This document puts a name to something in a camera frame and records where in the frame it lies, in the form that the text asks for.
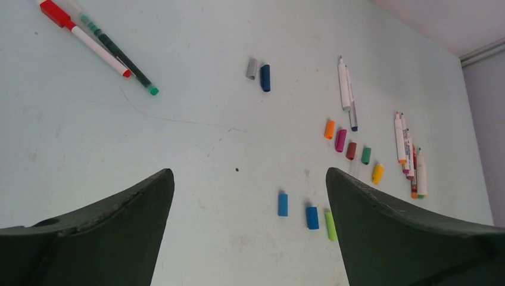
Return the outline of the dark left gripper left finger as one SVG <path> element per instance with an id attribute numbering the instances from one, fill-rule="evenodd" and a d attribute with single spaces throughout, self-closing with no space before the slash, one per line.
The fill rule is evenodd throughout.
<path id="1" fill-rule="evenodd" d="M 163 169 L 75 211 L 1 229 L 1 284 L 150 285 L 173 196 Z"/>

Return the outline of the light green pen cap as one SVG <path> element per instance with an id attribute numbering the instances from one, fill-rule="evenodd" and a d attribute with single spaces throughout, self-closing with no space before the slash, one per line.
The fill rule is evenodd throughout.
<path id="1" fill-rule="evenodd" d="M 338 236 L 336 232 L 335 222 L 333 219 L 332 212 L 330 210 L 325 210 L 325 221 L 326 221 L 326 229 L 328 232 L 328 238 L 330 241 L 337 241 Z"/>

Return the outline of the green cap thin marker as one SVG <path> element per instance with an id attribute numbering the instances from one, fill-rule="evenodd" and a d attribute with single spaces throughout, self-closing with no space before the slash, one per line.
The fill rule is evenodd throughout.
<path id="1" fill-rule="evenodd" d="M 423 199 L 428 194 L 428 188 L 426 177 L 426 163 L 421 148 L 418 148 L 416 158 L 417 197 L 418 199 Z"/>

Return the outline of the yellow pen cap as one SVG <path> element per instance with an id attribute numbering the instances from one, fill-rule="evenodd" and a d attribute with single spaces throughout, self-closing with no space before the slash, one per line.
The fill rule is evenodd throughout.
<path id="1" fill-rule="evenodd" d="M 384 175 L 384 166 L 382 164 L 376 164 L 372 172 L 372 183 L 378 185 Z"/>

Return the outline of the large blue pen cap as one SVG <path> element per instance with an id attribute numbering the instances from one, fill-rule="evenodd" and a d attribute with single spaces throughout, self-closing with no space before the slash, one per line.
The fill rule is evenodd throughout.
<path id="1" fill-rule="evenodd" d="M 320 228 L 317 207 L 306 207 L 306 223 L 309 230 L 317 230 Z"/>

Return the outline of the magenta cap marker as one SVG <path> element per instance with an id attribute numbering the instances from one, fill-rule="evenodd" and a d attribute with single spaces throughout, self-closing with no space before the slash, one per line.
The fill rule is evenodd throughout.
<path id="1" fill-rule="evenodd" d="M 400 120 L 402 124 L 402 130 L 403 130 L 403 139 L 404 139 L 404 149 L 405 149 L 405 154 L 406 154 L 406 162 L 403 164 L 403 173 L 406 176 L 409 176 L 410 172 L 410 151 L 409 151 L 409 143 L 407 139 L 407 125 L 406 125 L 406 118 L 404 116 L 404 113 L 400 113 Z"/>

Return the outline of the brown pen cap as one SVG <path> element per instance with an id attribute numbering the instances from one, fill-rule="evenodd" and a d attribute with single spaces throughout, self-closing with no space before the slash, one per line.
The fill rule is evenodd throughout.
<path id="1" fill-rule="evenodd" d="M 350 142 L 348 144 L 346 158 L 348 160 L 350 160 L 350 161 L 354 160 L 355 157 L 356 157 L 356 150 L 357 150 L 357 143 L 356 142 Z"/>

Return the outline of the orange cap marker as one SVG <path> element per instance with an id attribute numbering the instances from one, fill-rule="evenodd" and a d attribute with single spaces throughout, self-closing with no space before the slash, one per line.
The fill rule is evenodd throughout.
<path id="1" fill-rule="evenodd" d="M 395 127 L 395 141 L 397 145 L 398 162 L 399 164 L 405 164 L 407 162 L 407 159 L 406 159 L 405 143 L 402 129 L 403 126 L 399 112 L 395 113 L 394 127 Z"/>

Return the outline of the magenta pen cap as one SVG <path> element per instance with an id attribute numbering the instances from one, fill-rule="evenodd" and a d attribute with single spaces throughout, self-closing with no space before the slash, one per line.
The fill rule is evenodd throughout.
<path id="1" fill-rule="evenodd" d="M 347 130 L 344 128 L 341 128 L 337 131 L 336 133 L 336 140 L 335 140 L 335 150 L 338 153 L 342 153 L 345 148 L 345 142 L 346 142 L 346 137 L 347 137 Z"/>

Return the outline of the orange pen cap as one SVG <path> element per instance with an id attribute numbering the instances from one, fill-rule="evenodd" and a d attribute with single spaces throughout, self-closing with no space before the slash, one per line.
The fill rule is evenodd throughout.
<path id="1" fill-rule="evenodd" d="M 335 135 L 335 121 L 328 120 L 325 126 L 324 137 L 328 140 L 332 140 Z"/>

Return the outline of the dark blue cap marker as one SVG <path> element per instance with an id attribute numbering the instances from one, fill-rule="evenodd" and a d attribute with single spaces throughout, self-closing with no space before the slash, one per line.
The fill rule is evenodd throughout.
<path id="1" fill-rule="evenodd" d="M 356 105 L 353 96 L 352 84 L 350 79 L 350 71 L 348 66 L 345 66 L 347 84 L 348 84 L 348 95 L 350 99 L 350 126 L 353 132 L 358 131 L 357 115 L 356 115 Z"/>

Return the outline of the dark blue pen cap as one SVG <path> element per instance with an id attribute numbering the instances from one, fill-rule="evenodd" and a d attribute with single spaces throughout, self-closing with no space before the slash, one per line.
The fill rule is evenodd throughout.
<path id="1" fill-rule="evenodd" d="M 270 65 L 264 64 L 260 68 L 260 86 L 263 92 L 271 91 Z"/>

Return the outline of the red cap marker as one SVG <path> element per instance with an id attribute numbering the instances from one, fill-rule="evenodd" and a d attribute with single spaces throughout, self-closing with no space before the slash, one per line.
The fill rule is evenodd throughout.
<path id="1" fill-rule="evenodd" d="M 88 48 L 104 60 L 110 67 L 112 67 L 118 74 L 125 78 L 132 75 L 132 72 L 125 67 L 116 57 L 113 57 L 106 49 L 95 42 L 87 33 L 85 33 L 79 26 L 77 26 L 70 15 L 68 15 L 62 8 L 60 8 L 53 1 L 36 1 L 40 10 L 51 19 L 60 28 L 66 28 L 72 32 L 79 40 L 81 40 Z"/>

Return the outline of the brown cap marker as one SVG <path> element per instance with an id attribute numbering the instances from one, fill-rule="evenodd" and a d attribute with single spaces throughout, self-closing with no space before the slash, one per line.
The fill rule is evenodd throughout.
<path id="1" fill-rule="evenodd" d="M 412 136 L 410 134 L 409 128 L 407 128 L 407 139 L 408 139 L 408 143 L 409 143 L 410 160 L 411 160 L 410 167 L 411 168 L 410 168 L 409 176 L 406 176 L 406 178 L 408 180 L 412 180 L 413 179 L 413 154 L 412 154 L 413 140 L 412 140 Z"/>

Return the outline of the grey cap white marker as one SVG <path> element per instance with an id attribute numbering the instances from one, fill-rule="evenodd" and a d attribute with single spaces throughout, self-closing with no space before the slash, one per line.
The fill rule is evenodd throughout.
<path id="1" fill-rule="evenodd" d="M 342 109 L 344 111 L 349 111 L 350 110 L 350 97 L 349 97 L 349 91 L 348 91 L 346 65 L 345 65 L 344 60 L 341 56 L 339 56 L 338 73 L 339 73 L 339 85 L 340 85 L 340 92 L 341 92 Z"/>

